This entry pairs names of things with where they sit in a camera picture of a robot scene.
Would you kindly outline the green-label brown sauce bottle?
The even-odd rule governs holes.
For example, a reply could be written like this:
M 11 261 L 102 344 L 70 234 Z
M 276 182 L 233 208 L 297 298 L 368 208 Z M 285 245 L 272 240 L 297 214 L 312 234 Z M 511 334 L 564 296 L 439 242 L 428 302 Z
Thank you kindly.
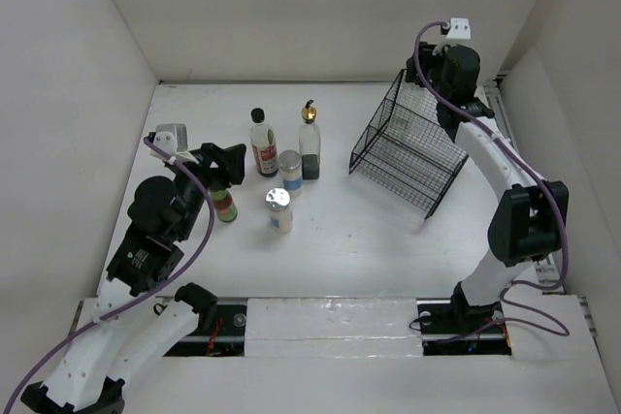
M 231 223 L 238 217 L 238 210 L 228 189 L 209 190 L 217 218 L 224 223 Z

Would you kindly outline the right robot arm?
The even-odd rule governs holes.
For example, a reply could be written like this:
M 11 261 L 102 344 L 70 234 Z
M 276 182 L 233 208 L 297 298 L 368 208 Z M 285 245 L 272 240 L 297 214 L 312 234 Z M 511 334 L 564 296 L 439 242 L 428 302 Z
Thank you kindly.
M 407 62 L 406 80 L 437 100 L 440 127 L 474 160 L 498 199 L 487 230 L 488 250 L 454 288 L 439 318 L 456 334 L 472 334 L 500 316 L 500 301 L 532 263 L 562 248 L 569 190 L 527 164 L 500 133 L 477 96 L 480 58 L 465 46 L 422 42 Z

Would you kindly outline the gold-capped oil dispenser bottle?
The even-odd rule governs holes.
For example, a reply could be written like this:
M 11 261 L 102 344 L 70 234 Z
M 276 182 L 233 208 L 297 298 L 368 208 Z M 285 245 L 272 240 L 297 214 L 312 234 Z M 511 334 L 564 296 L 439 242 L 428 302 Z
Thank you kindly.
M 317 110 L 314 100 L 308 100 L 301 110 L 302 124 L 299 128 L 299 153 L 302 159 L 303 180 L 316 180 L 320 176 L 321 136 L 315 120 Z

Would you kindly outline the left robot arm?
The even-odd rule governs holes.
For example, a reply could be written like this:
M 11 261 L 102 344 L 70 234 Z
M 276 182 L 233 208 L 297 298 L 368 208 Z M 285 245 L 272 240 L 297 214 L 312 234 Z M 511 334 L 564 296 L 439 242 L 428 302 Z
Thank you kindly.
M 157 143 L 146 145 L 175 176 L 152 176 L 136 188 L 127 214 L 130 225 L 111 259 L 88 323 L 56 348 L 65 354 L 43 381 L 20 382 L 13 398 L 35 413 L 119 413 L 125 395 L 178 342 L 215 325 L 217 298 L 195 283 L 181 286 L 155 320 L 134 340 L 144 308 L 196 260 L 183 257 L 203 207 L 207 229 L 216 218 L 212 191 L 239 185 L 245 177 L 244 144 L 221 148 L 205 143 L 182 153 Z

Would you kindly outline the clear square glass bottle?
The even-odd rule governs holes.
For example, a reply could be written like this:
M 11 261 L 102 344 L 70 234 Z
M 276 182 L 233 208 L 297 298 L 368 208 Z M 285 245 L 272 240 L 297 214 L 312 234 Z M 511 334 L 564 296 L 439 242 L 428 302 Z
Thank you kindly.
M 413 140 L 425 127 L 423 107 L 425 92 L 412 83 L 403 81 L 395 97 L 394 111 L 391 117 L 392 130 L 402 140 Z

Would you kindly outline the black-capped dark sauce bottle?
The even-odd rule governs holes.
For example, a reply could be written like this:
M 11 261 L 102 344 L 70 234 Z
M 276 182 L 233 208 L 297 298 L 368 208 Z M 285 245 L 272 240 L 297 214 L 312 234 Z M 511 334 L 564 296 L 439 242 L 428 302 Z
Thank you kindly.
M 266 122 L 261 108 L 250 112 L 253 126 L 249 137 L 257 172 L 264 177 L 278 174 L 278 151 L 273 128 Z

